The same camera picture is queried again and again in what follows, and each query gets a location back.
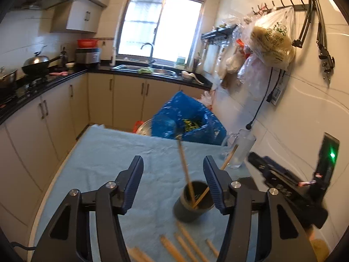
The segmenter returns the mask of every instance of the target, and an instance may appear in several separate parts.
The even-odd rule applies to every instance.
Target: window
[[[157,62],[190,60],[204,0],[129,0],[118,43],[118,55],[149,57]]]

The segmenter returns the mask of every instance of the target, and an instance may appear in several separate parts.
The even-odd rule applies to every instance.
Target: sink
[[[113,69],[119,70],[119,71],[127,71],[127,72],[137,72],[139,69],[142,69],[145,67],[142,66],[133,66],[133,65],[119,65],[114,67]],[[166,76],[166,77],[172,77],[177,78],[177,75],[175,72],[166,70],[166,69],[155,69],[152,68],[153,73],[150,73],[151,75],[160,75],[160,76]]]

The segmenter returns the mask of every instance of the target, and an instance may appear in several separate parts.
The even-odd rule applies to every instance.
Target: faucet
[[[144,43],[144,44],[142,45],[141,49],[143,49],[143,47],[146,46],[146,45],[150,45],[150,46],[151,46],[151,55],[150,55],[150,57],[149,57],[149,62],[148,62],[148,66],[151,68],[152,65],[153,65],[153,63],[155,62],[155,60],[152,58],[152,54],[153,54],[153,52],[154,52],[154,44],[153,44],[153,43],[149,43],[149,42]]]

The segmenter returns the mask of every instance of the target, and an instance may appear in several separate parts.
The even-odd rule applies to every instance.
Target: wooden stick
[[[239,145],[235,145],[235,147],[231,150],[231,152],[229,153],[229,155],[227,156],[226,160],[224,161],[223,165],[221,166],[221,170],[224,170],[226,168],[226,166],[228,165],[229,161],[231,160],[231,158],[233,157],[236,149],[238,148]],[[206,190],[203,192],[203,194],[200,195],[200,197],[198,198],[198,200],[196,200],[196,202],[193,204],[193,208],[196,208],[196,206],[202,201],[202,199],[205,197],[205,195],[210,191],[210,188],[207,187]]]
[[[191,247],[195,250],[195,252],[199,255],[200,259],[203,262],[210,262],[206,256],[201,252],[200,248],[197,246],[197,244],[195,243],[195,241],[193,240],[193,238],[190,236],[190,234],[188,233],[188,231],[184,228],[184,226],[182,226],[182,224],[180,222],[177,221],[177,226],[180,229],[181,233],[184,235],[184,237],[188,240],[189,244],[191,245]]]
[[[178,148],[179,148],[180,159],[181,159],[184,174],[185,174],[185,180],[186,180],[186,182],[188,184],[188,188],[189,188],[190,199],[191,199],[192,204],[194,204],[195,203],[195,193],[194,193],[193,183],[190,181],[188,165],[187,165],[187,162],[185,160],[182,142],[180,139],[177,139],[177,143],[178,143]]]
[[[177,262],[186,262],[178,249],[164,235],[160,235],[160,241]]]
[[[205,241],[206,241],[208,247],[212,250],[213,254],[214,254],[216,257],[218,257],[219,251],[215,248],[215,246],[213,245],[213,243],[212,243],[210,240],[208,240],[208,239],[206,239]]]
[[[179,242],[179,244],[183,247],[184,251],[187,253],[187,255],[189,256],[189,258],[193,261],[193,262],[198,262],[198,259],[196,259],[196,257],[194,256],[194,254],[190,251],[189,246],[185,243],[184,239],[178,234],[175,233],[174,237],[177,239],[177,241]]]
[[[139,255],[139,253],[137,253],[137,251],[134,248],[128,248],[127,249],[128,254],[135,259],[137,262],[146,262],[142,256]]]
[[[134,250],[139,254],[140,257],[143,258],[144,262],[155,262],[153,259],[151,259],[145,252],[140,250],[138,247],[134,247]]]

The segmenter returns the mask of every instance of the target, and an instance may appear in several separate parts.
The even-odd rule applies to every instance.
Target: cooking pot
[[[6,71],[5,67],[1,67],[0,71],[0,89],[11,86],[16,81],[17,70]]]
[[[35,52],[34,57],[27,59],[22,67],[22,70],[25,74],[30,75],[30,76],[42,76],[42,75],[47,75],[46,69],[48,68],[48,65],[56,60],[59,60],[63,58],[63,55],[60,54],[59,56],[53,58],[53,59],[48,59],[47,56],[45,55],[40,55],[41,51]]]

